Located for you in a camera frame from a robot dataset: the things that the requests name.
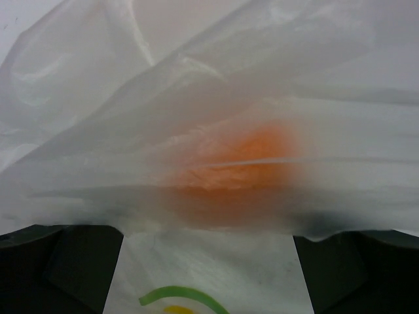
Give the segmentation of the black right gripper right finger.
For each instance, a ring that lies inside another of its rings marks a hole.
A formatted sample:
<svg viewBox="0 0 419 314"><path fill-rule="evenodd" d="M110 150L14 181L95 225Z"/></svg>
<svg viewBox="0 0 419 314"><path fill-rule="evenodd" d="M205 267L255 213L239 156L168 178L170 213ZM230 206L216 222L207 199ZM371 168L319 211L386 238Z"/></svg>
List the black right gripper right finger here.
<svg viewBox="0 0 419 314"><path fill-rule="evenodd" d="M315 313L418 312L417 237L369 231L293 240Z"/></svg>

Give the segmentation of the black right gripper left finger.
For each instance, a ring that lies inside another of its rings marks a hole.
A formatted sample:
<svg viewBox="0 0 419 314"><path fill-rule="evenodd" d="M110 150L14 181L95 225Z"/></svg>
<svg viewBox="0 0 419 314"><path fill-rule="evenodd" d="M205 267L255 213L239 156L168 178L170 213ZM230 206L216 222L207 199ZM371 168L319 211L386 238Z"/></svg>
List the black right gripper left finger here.
<svg viewBox="0 0 419 314"><path fill-rule="evenodd" d="M33 225L1 235L2 313L103 313L123 234Z"/></svg>

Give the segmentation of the green fake apple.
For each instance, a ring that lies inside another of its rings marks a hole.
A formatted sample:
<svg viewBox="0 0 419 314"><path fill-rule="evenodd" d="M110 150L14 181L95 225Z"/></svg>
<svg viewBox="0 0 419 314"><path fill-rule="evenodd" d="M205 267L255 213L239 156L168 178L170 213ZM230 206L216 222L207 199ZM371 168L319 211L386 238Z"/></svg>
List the green fake apple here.
<svg viewBox="0 0 419 314"><path fill-rule="evenodd" d="M181 287L181 286L165 286L156 288L144 296L139 298L139 303L142 306L146 306L157 302L165 298L185 298L188 300L194 300L202 305L205 305L211 309L214 313L218 314L228 314L228 311L223 307L216 299L212 298L210 295L199 291L195 288L190 287Z"/></svg>

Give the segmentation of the translucent white plastic bag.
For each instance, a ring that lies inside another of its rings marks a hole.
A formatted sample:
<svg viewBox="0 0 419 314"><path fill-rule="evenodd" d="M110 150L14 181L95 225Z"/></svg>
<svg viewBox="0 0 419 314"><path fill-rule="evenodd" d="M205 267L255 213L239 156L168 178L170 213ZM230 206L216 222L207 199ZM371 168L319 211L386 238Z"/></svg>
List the translucent white plastic bag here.
<svg viewBox="0 0 419 314"><path fill-rule="evenodd" d="M177 151L290 122L300 174L271 219L192 228L169 209ZM294 237L418 238L417 1L61 1L1 63L1 235L123 234L103 313L166 313L195 288L228 313L315 313Z"/></svg>

